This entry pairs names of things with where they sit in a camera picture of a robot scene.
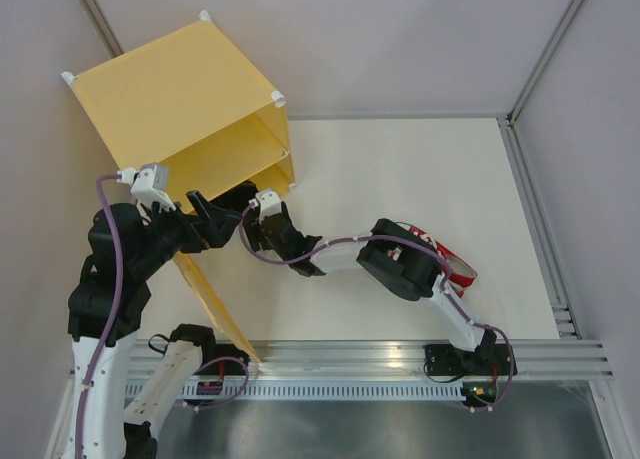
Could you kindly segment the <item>yellow cabinet door panel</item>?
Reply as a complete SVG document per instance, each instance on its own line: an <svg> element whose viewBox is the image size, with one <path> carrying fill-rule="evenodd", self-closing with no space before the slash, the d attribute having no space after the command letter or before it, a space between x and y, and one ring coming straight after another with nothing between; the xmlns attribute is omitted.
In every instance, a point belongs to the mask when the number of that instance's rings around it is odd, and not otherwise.
<svg viewBox="0 0 640 459"><path fill-rule="evenodd" d="M253 345L232 319L224 302L215 293L196 262L188 254L182 252L176 253L173 262L199 299L213 325L225 334L234 346L247 353L251 359L261 363L262 360Z"/></svg>

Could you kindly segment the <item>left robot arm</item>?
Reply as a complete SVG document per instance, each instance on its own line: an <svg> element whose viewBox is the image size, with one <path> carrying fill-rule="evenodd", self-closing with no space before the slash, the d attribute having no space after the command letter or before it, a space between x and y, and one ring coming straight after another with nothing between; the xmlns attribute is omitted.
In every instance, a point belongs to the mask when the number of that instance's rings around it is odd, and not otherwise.
<svg viewBox="0 0 640 459"><path fill-rule="evenodd" d="M180 324L165 339L161 365L135 400L125 401L149 279L179 252L223 247L241 219L197 191L187 197L192 214L116 203L93 218L92 252L68 302L75 384L66 458L153 458L162 425L192 375L248 373L248 355L217 347L212 328Z"/></svg>

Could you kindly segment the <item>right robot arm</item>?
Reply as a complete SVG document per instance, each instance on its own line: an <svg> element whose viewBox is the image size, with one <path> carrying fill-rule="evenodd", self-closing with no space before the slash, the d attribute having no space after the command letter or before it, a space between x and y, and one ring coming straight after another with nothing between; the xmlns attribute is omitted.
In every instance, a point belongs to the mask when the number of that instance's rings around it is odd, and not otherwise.
<svg viewBox="0 0 640 459"><path fill-rule="evenodd" d="M496 333L473 319L461 301L477 273L425 232L383 218L365 234L327 240L298 231L284 202L265 206L256 197L242 213L240 233L254 257L303 277L362 269L400 299L428 300L449 333L459 367L478 374L491 364Z"/></svg>

